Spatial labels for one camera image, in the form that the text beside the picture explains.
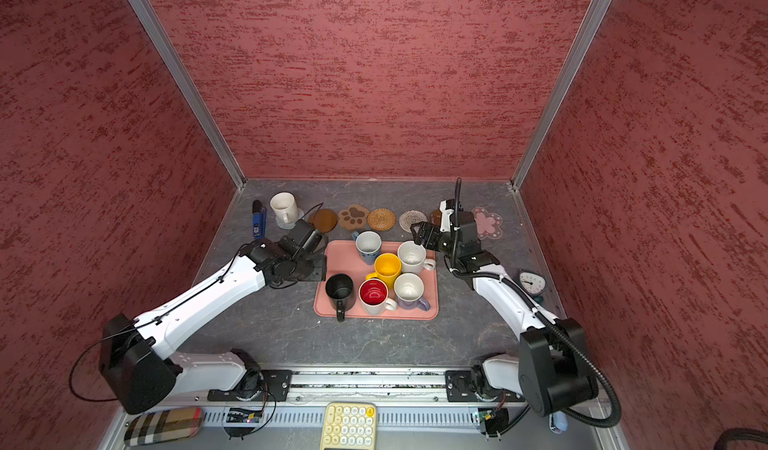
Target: blue mug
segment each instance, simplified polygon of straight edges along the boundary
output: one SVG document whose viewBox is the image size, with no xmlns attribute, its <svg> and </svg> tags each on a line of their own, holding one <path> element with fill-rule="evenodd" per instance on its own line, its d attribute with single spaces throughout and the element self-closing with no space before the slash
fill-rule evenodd
<svg viewBox="0 0 768 450">
<path fill-rule="evenodd" d="M 382 238 L 376 232 L 352 232 L 360 258 L 367 265 L 373 265 L 382 254 Z"/>
</svg>

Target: black mug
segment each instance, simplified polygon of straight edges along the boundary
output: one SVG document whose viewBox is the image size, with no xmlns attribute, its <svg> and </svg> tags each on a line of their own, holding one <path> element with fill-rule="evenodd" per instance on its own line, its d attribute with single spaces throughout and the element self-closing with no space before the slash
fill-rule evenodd
<svg viewBox="0 0 768 450">
<path fill-rule="evenodd" d="M 336 320 L 344 321 L 344 312 L 355 304 L 355 288 L 352 279 L 345 273 L 337 273 L 326 282 L 326 295 L 336 309 Z"/>
</svg>

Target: yellow calculator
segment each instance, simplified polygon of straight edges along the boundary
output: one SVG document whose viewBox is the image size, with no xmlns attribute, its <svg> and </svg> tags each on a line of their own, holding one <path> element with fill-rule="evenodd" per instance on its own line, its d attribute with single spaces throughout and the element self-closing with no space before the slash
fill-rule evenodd
<svg viewBox="0 0 768 450">
<path fill-rule="evenodd" d="M 326 407 L 320 450 L 376 447 L 376 407 L 369 403 L 332 403 Z"/>
</svg>

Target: clock face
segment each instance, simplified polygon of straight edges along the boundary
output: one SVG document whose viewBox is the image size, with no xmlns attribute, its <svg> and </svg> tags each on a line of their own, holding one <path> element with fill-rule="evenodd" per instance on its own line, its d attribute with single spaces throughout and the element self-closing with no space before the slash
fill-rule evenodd
<svg viewBox="0 0 768 450">
<path fill-rule="evenodd" d="M 537 273 L 520 272 L 518 278 L 520 285 L 529 295 L 541 295 L 547 286 L 547 281 Z"/>
</svg>

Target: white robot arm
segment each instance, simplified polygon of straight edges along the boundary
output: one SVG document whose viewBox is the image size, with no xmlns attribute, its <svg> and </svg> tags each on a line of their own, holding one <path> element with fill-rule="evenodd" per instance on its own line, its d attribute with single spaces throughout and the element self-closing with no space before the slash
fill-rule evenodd
<svg viewBox="0 0 768 450">
<path fill-rule="evenodd" d="M 99 370 L 129 413 L 141 413 L 176 393 L 236 390 L 256 393 L 260 368 L 245 352 L 177 352 L 181 344 L 233 303 L 264 286 L 323 281 L 326 259 L 316 250 L 325 237 L 299 220 L 278 244 L 260 239 L 203 282 L 133 321 L 120 314 L 104 326 Z"/>
<path fill-rule="evenodd" d="M 440 226 L 423 222 L 411 232 L 417 244 L 445 253 L 451 274 L 489 301 L 520 341 L 519 358 L 501 355 L 484 361 L 476 392 L 481 396 L 505 388 L 522 395 L 540 416 L 563 411 L 589 425 L 616 425 L 618 398 L 589 361 L 583 330 L 576 321 L 558 320 L 543 309 L 481 248 L 474 215 L 459 205 L 460 188 L 459 179 L 454 200 L 441 202 Z M 177 350 L 208 321 L 264 286 L 323 281 L 325 256 L 323 249 L 316 250 L 323 239 L 312 224 L 299 220 L 278 244 L 260 239 L 244 245 L 225 267 L 173 300 L 133 321 L 120 314 L 108 322 L 100 371 L 123 407 L 140 413 L 170 394 L 201 389 L 255 395 L 260 368 L 244 352 L 191 355 Z M 597 380 L 613 406 L 604 420 L 569 408 L 596 397 Z"/>
</svg>

